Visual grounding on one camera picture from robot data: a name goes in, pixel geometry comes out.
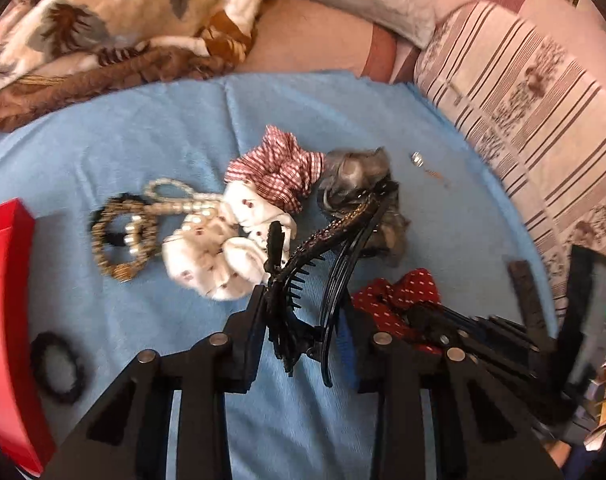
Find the red checkered scrunchie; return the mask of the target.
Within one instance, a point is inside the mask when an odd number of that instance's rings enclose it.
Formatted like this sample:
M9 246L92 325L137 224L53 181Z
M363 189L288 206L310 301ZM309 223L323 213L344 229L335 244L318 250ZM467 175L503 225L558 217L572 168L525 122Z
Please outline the red checkered scrunchie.
M325 153L301 148L293 133L267 125L261 144L228 164L225 182L252 184L264 200L288 214L298 214L302 200L320 179L325 161Z

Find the red polka-dot scrunchie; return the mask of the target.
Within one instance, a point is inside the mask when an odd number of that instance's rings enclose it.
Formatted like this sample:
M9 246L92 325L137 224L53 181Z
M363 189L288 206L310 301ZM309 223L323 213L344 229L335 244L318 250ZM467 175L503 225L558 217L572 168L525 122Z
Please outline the red polka-dot scrunchie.
M437 284L425 268L411 270L395 283L376 278L352 295L353 307L368 313L378 330L408 342L417 350L438 356L441 351L434 344L426 344L419 330L411 328L403 318L422 302L441 304Z

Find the black claw hair clip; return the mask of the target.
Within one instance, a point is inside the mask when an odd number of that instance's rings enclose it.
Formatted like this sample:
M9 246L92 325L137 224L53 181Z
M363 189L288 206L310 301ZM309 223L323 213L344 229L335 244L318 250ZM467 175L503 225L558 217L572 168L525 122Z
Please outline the black claw hair clip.
M395 181L377 183L352 210L312 233L269 279L268 339L287 374L305 356L320 365L324 385L332 386L329 351L349 300L347 286L361 260L391 254L383 219L398 198Z

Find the grey satin scrunchie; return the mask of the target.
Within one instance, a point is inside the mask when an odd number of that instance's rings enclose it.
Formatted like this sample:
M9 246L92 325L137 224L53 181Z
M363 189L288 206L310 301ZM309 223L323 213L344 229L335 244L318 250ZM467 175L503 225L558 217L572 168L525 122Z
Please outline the grey satin scrunchie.
M342 218L365 200L379 182L390 178L390 158L384 148L331 151L325 157L318 181L317 205L328 218ZM399 194L395 194L361 254L398 266L405 256L408 226L409 221L399 211Z

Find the red shallow tray box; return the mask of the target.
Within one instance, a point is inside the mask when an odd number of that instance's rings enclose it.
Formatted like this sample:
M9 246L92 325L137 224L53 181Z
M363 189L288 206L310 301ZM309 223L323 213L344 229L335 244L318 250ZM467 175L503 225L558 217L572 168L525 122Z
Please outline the red shallow tray box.
M0 450L40 476L56 445L30 367L27 303L35 220L15 198L0 204Z

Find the white floral scrunchie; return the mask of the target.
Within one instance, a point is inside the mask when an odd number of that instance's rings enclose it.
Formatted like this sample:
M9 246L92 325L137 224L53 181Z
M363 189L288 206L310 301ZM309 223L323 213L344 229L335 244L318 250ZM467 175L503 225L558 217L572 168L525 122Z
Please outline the white floral scrunchie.
M285 233L282 261L289 259L297 224L286 211L264 200L252 184L230 182L220 200L184 218L162 244L165 270L176 283L216 301L247 296L266 283L269 227Z

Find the striped floral cushion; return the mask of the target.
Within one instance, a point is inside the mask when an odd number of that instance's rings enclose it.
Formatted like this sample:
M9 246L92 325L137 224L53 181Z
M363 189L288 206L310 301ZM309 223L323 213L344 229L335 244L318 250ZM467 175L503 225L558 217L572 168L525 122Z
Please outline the striped floral cushion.
M553 37L489 1L445 18L415 82L503 185L564 318L571 247L606 256L606 90Z

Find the leaf-patterned quilt blanket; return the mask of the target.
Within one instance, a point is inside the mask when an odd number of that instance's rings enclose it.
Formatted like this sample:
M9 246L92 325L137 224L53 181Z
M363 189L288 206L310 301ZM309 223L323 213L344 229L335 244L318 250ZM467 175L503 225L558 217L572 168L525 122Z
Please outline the leaf-patterned quilt blanket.
M269 0L0 0L0 131L245 62Z

